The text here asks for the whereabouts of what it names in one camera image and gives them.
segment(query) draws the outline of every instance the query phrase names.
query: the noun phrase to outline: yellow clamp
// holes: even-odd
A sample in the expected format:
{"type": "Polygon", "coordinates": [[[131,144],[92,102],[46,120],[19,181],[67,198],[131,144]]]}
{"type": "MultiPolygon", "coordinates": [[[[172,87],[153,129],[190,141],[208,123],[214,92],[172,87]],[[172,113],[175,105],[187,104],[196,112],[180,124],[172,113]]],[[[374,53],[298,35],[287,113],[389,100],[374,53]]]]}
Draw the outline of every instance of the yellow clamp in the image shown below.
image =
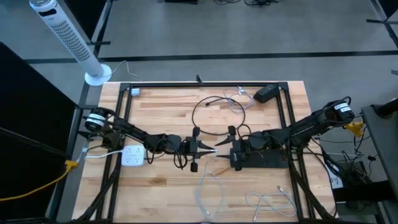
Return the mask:
{"type": "Polygon", "coordinates": [[[345,129],[350,130],[356,137],[361,137],[363,135],[363,121],[352,122],[350,124],[344,125],[345,129]]]}

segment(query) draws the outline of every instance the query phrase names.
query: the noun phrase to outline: power adapter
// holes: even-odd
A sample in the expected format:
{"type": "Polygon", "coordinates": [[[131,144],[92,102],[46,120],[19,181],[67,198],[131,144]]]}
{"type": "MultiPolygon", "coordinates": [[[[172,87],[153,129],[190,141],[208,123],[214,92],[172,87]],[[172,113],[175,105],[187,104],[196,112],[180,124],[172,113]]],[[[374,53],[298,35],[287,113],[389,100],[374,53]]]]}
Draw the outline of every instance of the power adapter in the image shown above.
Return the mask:
{"type": "Polygon", "coordinates": [[[279,86],[270,84],[262,87],[257,93],[254,95],[254,99],[260,103],[265,103],[272,99],[273,97],[279,94],[279,86]]]}
{"type": "Polygon", "coordinates": [[[144,146],[130,145],[125,146],[122,151],[122,165],[139,167],[144,165],[145,148],[144,146]]]}

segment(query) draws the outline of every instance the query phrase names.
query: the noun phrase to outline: power strip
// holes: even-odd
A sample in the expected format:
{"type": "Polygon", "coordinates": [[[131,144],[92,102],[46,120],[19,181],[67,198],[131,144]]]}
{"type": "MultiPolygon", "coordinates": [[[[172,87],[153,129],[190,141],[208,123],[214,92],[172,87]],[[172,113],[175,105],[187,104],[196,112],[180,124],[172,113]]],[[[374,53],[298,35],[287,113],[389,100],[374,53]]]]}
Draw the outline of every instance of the power strip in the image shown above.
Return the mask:
{"type": "Polygon", "coordinates": [[[125,146],[122,151],[122,165],[139,167],[144,165],[145,148],[144,146],[130,145],[125,146]]]}

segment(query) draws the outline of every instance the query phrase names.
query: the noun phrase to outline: wooden plank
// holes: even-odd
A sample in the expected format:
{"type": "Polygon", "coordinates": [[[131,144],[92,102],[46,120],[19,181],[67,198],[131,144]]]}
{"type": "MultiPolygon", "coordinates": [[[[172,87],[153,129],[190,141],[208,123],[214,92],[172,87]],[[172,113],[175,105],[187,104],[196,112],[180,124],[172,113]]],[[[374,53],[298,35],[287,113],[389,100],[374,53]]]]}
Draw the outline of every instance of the wooden plank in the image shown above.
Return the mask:
{"type": "MultiPolygon", "coordinates": [[[[118,97],[120,83],[106,83],[103,87],[99,106],[114,109],[118,97]]],[[[141,96],[134,97],[129,122],[148,133],[178,134],[183,138],[190,136],[193,124],[191,121],[193,107],[203,98],[211,95],[223,96],[225,88],[141,88],[141,96]]],[[[244,88],[254,94],[259,88],[244,88]]],[[[289,82],[290,96],[294,107],[296,120],[300,120],[311,113],[307,94],[303,82],[289,82]]],[[[234,96],[234,99],[245,104],[246,96],[234,96]]],[[[286,120],[289,121],[285,97],[282,95],[286,120]]],[[[229,110],[226,102],[214,105],[199,106],[195,112],[195,122],[209,132],[227,132],[228,125],[238,125],[242,121],[242,114],[234,114],[229,110]]],[[[280,119],[276,100],[266,104],[255,102],[246,111],[246,124],[253,131],[280,128],[280,119]]],[[[242,128],[242,134],[247,134],[247,128],[242,128]]],[[[200,134],[205,144],[214,146],[226,136],[212,136],[200,134]]],[[[128,139],[126,144],[137,144],[128,139]]],[[[229,145],[217,147],[218,154],[228,154],[229,145]]],[[[310,144],[315,152],[320,148],[310,144]]],[[[100,155],[104,149],[94,149],[90,155],[100,155]]],[[[207,170],[216,174],[222,184],[224,198],[221,202],[221,189],[215,179],[205,179],[201,190],[202,200],[210,213],[215,213],[221,202],[218,216],[214,222],[251,222],[255,208],[245,201],[245,195],[254,191],[259,194],[277,192],[280,185],[292,195],[288,169],[243,169],[235,172],[230,168],[229,160],[208,155],[199,160],[198,173],[191,173],[188,166],[184,170],[177,169],[173,164],[173,156],[163,156],[153,164],[144,167],[123,167],[119,181],[117,205],[114,222],[203,222],[206,221],[195,200],[195,191],[200,177],[203,175],[205,164],[207,170]]],[[[308,172],[308,179],[312,192],[322,205],[332,213],[334,200],[326,171],[313,155],[304,155],[308,172]]],[[[98,193],[101,185],[105,159],[90,159],[85,163],[81,179],[78,199],[73,217],[81,215],[98,193]]],[[[303,211],[307,208],[303,193],[303,211]]],[[[287,201],[284,197],[273,197],[275,205],[282,205],[287,201]]],[[[292,213],[293,208],[284,210],[292,213]]],[[[277,212],[261,211],[257,222],[294,222],[297,217],[284,217],[277,212]]]]}

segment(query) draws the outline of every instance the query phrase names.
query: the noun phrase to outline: yellow cable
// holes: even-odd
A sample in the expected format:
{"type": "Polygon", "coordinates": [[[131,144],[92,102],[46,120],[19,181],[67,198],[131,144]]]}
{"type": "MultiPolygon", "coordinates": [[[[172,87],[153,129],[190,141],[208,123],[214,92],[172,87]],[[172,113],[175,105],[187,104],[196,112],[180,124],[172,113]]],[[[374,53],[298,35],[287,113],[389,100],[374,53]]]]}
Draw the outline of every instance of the yellow cable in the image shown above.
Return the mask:
{"type": "Polygon", "coordinates": [[[31,191],[31,192],[27,192],[26,194],[18,195],[18,196],[13,196],[13,197],[8,197],[8,198],[0,198],[0,202],[4,202],[4,201],[8,201],[8,200],[15,200],[15,199],[23,198],[23,197],[26,197],[26,196],[28,196],[28,195],[31,195],[31,194],[33,194],[33,193],[35,193],[35,192],[38,192],[38,191],[40,191],[40,190],[42,190],[42,189],[44,189],[44,188],[46,188],[46,187],[48,187],[48,186],[50,186],[50,185],[52,185],[52,184],[55,184],[55,183],[57,183],[59,180],[61,180],[62,178],[64,178],[64,177],[69,173],[69,171],[70,171],[72,168],[74,168],[74,167],[76,167],[76,166],[78,165],[78,163],[77,163],[77,162],[74,162],[74,161],[65,161],[65,164],[67,165],[67,170],[66,170],[65,173],[62,174],[62,176],[60,176],[59,178],[57,178],[57,179],[51,181],[50,183],[48,183],[48,184],[46,184],[46,185],[44,185],[44,186],[39,187],[39,188],[37,188],[37,189],[35,189],[35,190],[31,191]]]}

